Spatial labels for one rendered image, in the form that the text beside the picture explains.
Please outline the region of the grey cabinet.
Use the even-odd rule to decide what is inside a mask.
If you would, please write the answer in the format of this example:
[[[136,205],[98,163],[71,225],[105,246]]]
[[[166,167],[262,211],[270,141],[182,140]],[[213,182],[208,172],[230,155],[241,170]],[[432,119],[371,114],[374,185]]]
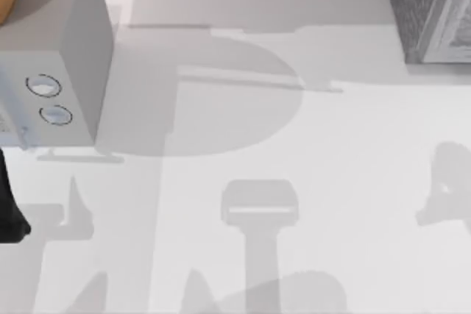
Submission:
[[[408,64],[471,64],[471,0],[389,0]]]

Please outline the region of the pale microwave oven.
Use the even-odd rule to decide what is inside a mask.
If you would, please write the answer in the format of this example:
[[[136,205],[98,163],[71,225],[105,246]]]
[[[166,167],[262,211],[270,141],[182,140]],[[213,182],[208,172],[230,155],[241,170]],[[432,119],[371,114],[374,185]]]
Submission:
[[[91,146],[99,128],[113,57],[105,0],[16,0],[0,26],[0,147]],[[31,93],[28,76],[47,74],[58,96]],[[73,114],[65,126],[46,123],[41,107]]]

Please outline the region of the large microwave knob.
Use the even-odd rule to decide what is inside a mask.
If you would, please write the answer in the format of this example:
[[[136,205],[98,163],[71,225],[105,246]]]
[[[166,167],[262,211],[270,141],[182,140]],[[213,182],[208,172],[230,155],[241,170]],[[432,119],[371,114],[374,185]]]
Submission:
[[[58,80],[47,74],[28,76],[25,84],[31,93],[43,98],[58,96],[63,89]]]

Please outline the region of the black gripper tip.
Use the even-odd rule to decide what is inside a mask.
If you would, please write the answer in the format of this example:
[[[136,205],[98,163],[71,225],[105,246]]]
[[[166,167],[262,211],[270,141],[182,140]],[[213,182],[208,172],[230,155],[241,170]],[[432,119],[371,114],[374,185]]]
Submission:
[[[0,148],[0,244],[20,243],[31,231],[13,196],[4,152]]]

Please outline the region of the small microwave knob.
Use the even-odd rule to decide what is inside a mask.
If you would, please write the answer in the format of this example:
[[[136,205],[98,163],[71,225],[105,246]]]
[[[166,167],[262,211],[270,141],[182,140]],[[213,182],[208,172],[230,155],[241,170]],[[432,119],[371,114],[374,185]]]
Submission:
[[[39,115],[46,123],[55,126],[65,126],[73,120],[72,112],[60,105],[41,107]]]

